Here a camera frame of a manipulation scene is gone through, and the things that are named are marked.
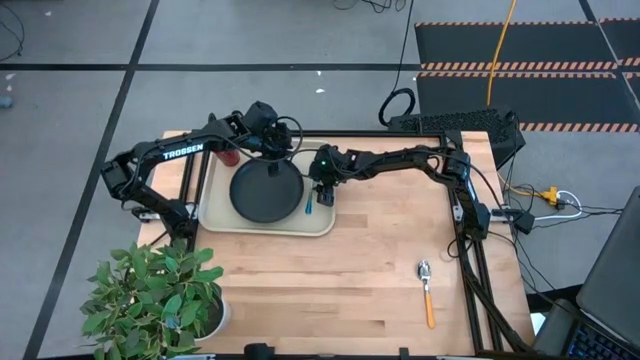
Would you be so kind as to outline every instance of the yellow cable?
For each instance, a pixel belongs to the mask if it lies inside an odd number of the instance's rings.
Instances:
[[[511,185],[507,184],[506,181],[504,181],[504,179],[502,178],[502,175],[500,175],[500,173],[498,174],[498,178],[500,178],[500,181],[502,181],[502,183],[507,187],[507,189],[513,191],[514,193],[518,194],[518,195],[524,195],[524,196],[537,196],[537,197],[543,197],[542,195],[538,194],[537,192],[534,192],[533,194],[531,194],[530,192],[526,192],[526,191],[520,191],[518,189],[512,188]]]
[[[502,42],[504,36],[507,34],[507,28],[511,21],[511,15],[513,15],[513,9],[516,8],[516,0],[511,0],[511,8],[509,8],[509,15],[507,15],[507,21],[502,25],[502,33],[500,34],[500,40],[498,40],[498,46],[496,46],[496,52],[493,54],[493,62],[491,63],[491,74],[489,75],[489,87],[487,89],[487,106],[491,106],[491,87],[493,86],[493,75],[496,68],[496,62],[498,62],[498,55],[500,55],[500,49],[502,48]]]

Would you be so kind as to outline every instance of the red object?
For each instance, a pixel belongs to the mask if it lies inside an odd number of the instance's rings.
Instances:
[[[240,162],[240,152],[238,150],[215,152],[216,156],[223,164],[231,167],[236,166]]]

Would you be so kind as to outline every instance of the black keyboard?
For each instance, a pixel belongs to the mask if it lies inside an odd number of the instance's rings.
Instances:
[[[593,360],[640,360],[638,356],[622,347],[617,340],[584,324],[576,328],[567,346],[566,355]]]

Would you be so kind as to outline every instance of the tray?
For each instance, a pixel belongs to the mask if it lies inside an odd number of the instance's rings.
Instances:
[[[317,149],[326,144],[325,141],[303,140],[301,149]],[[292,140],[296,147],[298,139]],[[302,174],[307,174],[309,165],[315,157],[315,152],[307,151],[297,154],[293,163]],[[334,207],[327,207],[316,202],[316,194],[312,194],[312,212],[305,214],[305,207],[312,188],[312,181],[303,178],[304,192],[300,204],[286,218],[269,224],[249,221],[236,212],[229,198],[229,185],[236,170],[244,164],[248,157],[240,154],[240,162],[234,167],[228,167],[211,156],[207,168],[200,209],[198,210],[200,224],[209,231],[235,232],[252,234],[275,234],[291,236],[322,236],[329,232],[336,220]]]

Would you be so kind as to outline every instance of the wooden tabletop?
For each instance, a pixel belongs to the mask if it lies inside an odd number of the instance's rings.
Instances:
[[[463,139],[473,164],[499,189],[486,133],[463,133]],[[325,140],[342,151],[437,145],[418,138]],[[183,168],[184,158],[157,166],[152,187],[177,198]],[[195,193],[195,178],[190,194]],[[473,183],[480,200],[495,208],[475,173]],[[281,354],[397,355],[400,347],[408,347],[412,355],[472,355],[460,267],[446,253],[454,238],[446,188],[407,170],[354,180],[336,192],[336,223],[322,237],[199,229],[196,247],[213,248],[208,266],[224,267],[219,284],[233,314],[222,333],[198,344],[202,351],[242,353],[248,343],[265,342]],[[138,242],[148,243],[162,231],[159,222],[143,224]],[[506,225],[492,224],[491,231],[510,238]],[[495,303],[531,344],[534,334],[514,249],[493,235],[484,244]],[[433,273],[433,330],[425,321],[422,283],[416,277],[421,259],[429,261]],[[486,315],[477,304],[484,346],[490,349]]]

